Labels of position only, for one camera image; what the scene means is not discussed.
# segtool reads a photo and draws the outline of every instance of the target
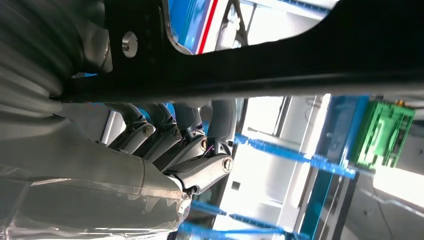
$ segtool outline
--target blue frame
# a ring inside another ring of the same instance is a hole
[[[369,102],[368,96],[333,96],[317,147],[319,154],[345,168]],[[318,171],[300,229],[314,239],[334,174]]]

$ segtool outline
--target screw head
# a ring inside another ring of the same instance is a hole
[[[222,168],[224,172],[229,173],[233,169],[233,159],[227,157],[222,161]]]
[[[154,129],[153,129],[153,127],[152,127],[152,126],[150,126],[150,125],[147,125],[147,126],[145,126],[145,127],[143,128],[143,133],[144,133],[144,135],[145,135],[146,137],[148,137],[148,136],[152,135],[152,134],[153,134],[153,132],[154,132]]]

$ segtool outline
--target black metal beam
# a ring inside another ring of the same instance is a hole
[[[296,37],[196,56],[169,41],[167,2],[105,0],[113,71],[71,79],[59,99],[137,103],[424,89],[419,1],[341,0]],[[122,51],[128,31],[138,36],[133,58]]]
[[[340,213],[337,217],[337,223],[332,234],[332,239],[340,239],[342,236],[343,228],[346,224],[346,219],[348,218],[349,209],[351,208],[352,199],[354,198],[355,189],[358,183],[360,173],[356,173],[354,179],[349,181],[347,187],[346,195],[344,196],[344,201],[340,209]]]

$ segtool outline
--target black cable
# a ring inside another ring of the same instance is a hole
[[[322,99],[321,96],[307,97],[305,99],[305,103],[310,106],[305,110],[305,113],[304,113],[306,123],[308,123],[309,120],[310,120],[309,117],[307,116],[308,110],[310,111],[309,115],[311,115],[311,111],[313,111],[314,109],[320,109],[321,108],[322,101],[323,101],[323,99]]]
[[[377,190],[376,190],[376,188],[374,187],[374,184],[373,184],[373,178],[372,178],[372,177],[370,177],[369,179],[371,180],[371,187],[372,187],[372,189],[374,190],[374,195],[376,195],[377,197],[380,197],[380,196],[377,194]],[[377,201],[377,205],[378,205],[378,209],[380,210],[381,217],[382,217],[382,218],[383,218],[383,220],[384,220],[385,226],[387,227],[388,233],[390,234],[390,239],[391,239],[391,240],[393,240],[393,232],[392,232],[392,229],[391,229],[391,228],[390,228],[390,226],[389,226],[389,223],[387,222],[386,216],[384,215],[384,212],[383,212],[383,209],[382,209],[382,205],[380,204],[380,202],[379,202],[379,201]]]

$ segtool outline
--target plastic wrap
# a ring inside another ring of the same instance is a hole
[[[150,238],[176,230],[190,202],[181,191],[31,179],[0,165],[0,240]]]

